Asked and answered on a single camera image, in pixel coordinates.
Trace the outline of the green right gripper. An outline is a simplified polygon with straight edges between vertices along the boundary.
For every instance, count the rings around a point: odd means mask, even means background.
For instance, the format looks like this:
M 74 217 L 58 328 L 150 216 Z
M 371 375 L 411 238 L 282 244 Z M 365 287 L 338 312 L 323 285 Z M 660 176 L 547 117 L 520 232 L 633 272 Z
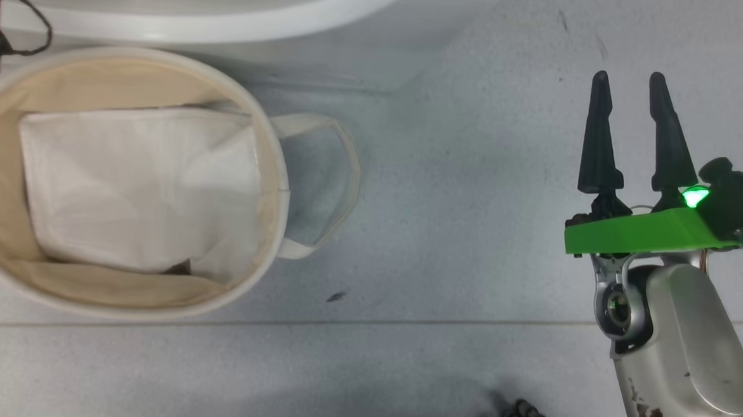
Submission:
M 591 81 L 578 190 L 602 194 L 625 185 L 613 153 L 610 116 L 613 110 L 610 79 L 605 70 Z M 692 187 L 698 182 L 681 123 L 674 110 L 663 73 L 649 78 L 650 117 L 655 123 L 655 173 L 650 182 L 655 192 Z M 697 207 L 709 191 L 686 190 L 686 207 L 656 213 L 635 214 L 582 222 L 566 227 L 565 252 L 569 255 L 619 255 L 737 248 L 735 239 L 723 241 L 710 231 Z

